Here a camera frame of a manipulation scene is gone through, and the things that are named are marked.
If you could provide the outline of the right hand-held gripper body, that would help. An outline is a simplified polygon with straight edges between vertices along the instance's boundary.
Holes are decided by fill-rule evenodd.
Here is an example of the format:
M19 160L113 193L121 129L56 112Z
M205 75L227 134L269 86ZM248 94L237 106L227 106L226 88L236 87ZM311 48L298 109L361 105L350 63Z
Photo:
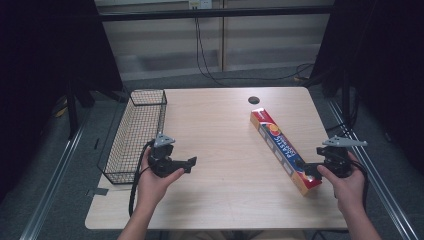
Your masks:
M334 175L339 178L349 177L353 166L365 173L363 165L349 157L348 147L367 146L366 141L334 136L323 141L322 144L323 147L316 148L317 154L325 157L323 165Z

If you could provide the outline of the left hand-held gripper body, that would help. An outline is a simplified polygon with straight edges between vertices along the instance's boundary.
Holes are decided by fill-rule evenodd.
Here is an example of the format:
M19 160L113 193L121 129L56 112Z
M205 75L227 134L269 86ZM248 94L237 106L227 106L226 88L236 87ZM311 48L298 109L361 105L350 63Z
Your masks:
M151 147L148 164L151 170L161 178L169 176L182 167L180 162L173 161L170 157L174 143L174 138L159 133Z

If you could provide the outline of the long plastic wrap box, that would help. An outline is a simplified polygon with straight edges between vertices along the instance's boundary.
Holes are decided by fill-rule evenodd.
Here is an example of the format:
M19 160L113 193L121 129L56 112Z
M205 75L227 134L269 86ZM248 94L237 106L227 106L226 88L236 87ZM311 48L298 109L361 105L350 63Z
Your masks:
M250 121L285 169L301 195L307 196L322 183L321 180L305 174L303 166L306 162L264 108L252 110Z

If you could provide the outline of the person's left hand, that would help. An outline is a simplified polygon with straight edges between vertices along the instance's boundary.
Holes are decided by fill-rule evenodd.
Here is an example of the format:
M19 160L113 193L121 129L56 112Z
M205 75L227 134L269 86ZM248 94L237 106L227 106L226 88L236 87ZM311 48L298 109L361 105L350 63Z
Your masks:
M183 169L178 169L165 178L158 177L149 167L149 154L150 149L147 149L142 159L143 172L137 187L135 213L153 212L165 196L168 187L184 174Z

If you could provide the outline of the person's right hand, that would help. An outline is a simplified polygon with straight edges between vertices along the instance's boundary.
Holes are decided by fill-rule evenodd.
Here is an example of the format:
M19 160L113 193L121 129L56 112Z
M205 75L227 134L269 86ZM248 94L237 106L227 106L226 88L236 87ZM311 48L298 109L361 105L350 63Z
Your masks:
M351 175L346 178L337 177L322 165L318 166L317 170L332 184L338 199L338 208L345 218L365 215L363 206L365 177L356 166L352 167Z

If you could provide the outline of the grey tape strip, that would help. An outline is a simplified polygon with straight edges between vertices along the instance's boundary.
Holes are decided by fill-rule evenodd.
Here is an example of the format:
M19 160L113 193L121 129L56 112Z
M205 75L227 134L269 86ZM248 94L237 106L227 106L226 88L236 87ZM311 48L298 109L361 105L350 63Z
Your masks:
M108 193L108 189L106 188L93 188L93 189L88 189L86 192L86 195L88 197L93 198L96 195L106 196L107 193Z

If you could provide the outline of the black metal stand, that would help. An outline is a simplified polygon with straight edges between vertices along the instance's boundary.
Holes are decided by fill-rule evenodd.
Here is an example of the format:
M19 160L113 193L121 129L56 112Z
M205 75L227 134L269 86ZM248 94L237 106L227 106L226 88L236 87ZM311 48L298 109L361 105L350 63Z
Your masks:
M81 79L68 81L66 99L70 121L70 133L68 139L71 140L79 129L76 101L79 101L83 108L91 108L94 105L95 100L90 94L89 85L84 83Z

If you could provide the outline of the black curtain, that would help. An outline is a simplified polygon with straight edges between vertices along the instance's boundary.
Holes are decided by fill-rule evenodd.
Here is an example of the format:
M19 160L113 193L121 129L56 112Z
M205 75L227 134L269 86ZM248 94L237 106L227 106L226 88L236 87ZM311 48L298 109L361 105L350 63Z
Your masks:
M0 0L0 202L38 146L56 101L82 83L122 88L94 0Z
M334 0L311 78L347 80L424 175L424 0Z

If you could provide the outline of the black horizontal bar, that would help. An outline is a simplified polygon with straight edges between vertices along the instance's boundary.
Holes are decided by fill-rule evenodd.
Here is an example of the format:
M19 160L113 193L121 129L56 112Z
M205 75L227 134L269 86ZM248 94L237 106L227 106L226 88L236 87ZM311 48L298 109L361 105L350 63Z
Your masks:
M336 10L334 6L300 6L276 8L228 8L203 10L177 10L157 12L128 12L107 13L98 16L101 22L115 21L142 21L142 20L169 20L186 18L219 18L219 17L250 17L250 16L277 16L277 15L310 15L330 14Z

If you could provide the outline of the metal floor rail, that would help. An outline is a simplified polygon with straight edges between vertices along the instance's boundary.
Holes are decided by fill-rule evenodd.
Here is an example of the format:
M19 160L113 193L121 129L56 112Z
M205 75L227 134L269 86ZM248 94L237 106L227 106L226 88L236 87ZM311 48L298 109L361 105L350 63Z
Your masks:
M24 197L29 218L19 240L86 240L85 220L100 178L98 159L114 104L77 108L80 126L68 136L68 118L55 120L36 155Z
M328 105L337 123L340 125L343 136L347 137L349 140L358 140L358 136L355 131L345 124L345 120L342 118L341 107L337 104L337 102L335 100L329 100ZM411 221L395 200L365 148L363 146L353 146L352 149L364 165L364 168L367 170L369 181L374 187L376 194L385 207L386 212L399 232L401 238L403 240L419 240L419 236L414 230Z

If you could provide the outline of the white wall socket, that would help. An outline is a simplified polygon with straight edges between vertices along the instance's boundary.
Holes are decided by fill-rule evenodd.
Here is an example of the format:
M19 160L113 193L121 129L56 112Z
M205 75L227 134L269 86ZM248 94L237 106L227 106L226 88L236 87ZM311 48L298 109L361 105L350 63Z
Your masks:
M212 8L212 0L188 0L188 4L192 10Z

